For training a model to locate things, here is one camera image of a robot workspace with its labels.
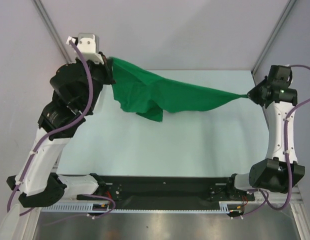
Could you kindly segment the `green t shirt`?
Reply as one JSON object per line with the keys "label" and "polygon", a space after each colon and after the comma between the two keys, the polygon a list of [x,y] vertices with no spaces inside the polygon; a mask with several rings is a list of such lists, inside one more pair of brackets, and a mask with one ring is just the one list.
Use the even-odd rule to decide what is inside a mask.
{"label": "green t shirt", "polygon": [[184,83],[147,71],[128,61],[113,58],[113,98],[127,113],[162,122],[164,112],[207,112],[246,94]]}

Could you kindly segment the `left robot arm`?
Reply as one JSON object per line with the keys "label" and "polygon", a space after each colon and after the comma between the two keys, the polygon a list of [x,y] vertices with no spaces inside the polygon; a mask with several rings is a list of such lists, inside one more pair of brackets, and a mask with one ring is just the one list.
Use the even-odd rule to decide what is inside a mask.
{"label": "left robot arm", "polygon": [[53,166],[85,117],[93,115],[103,87],[115,84],[113,60],[104,55],[102,60],[87,60],[84,65],[77,58],[62,65],[50,79],[52,99],[40,114],[26,163],[19,174],[6,180],[13,194],[20,192],[22,207],[49,207],[65,196],[68,186],[52,171]]}

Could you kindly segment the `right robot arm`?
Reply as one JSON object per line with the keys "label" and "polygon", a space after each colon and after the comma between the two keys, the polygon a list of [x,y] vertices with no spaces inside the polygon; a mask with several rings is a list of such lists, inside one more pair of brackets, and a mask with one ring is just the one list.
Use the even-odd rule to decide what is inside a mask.
{"label": "right robot arm", "polygon": [[297,90],[290,87],[291,67],[272,65],[268,75],[248,92],[248,98],[264,109],[268,122],[268,147],[265,158],[246,174],[233,174],[233,183],[225,188],[226,196],[237,201],[244,191],[268,190],[286,194],[305,175],[298,164],[294,146]]}

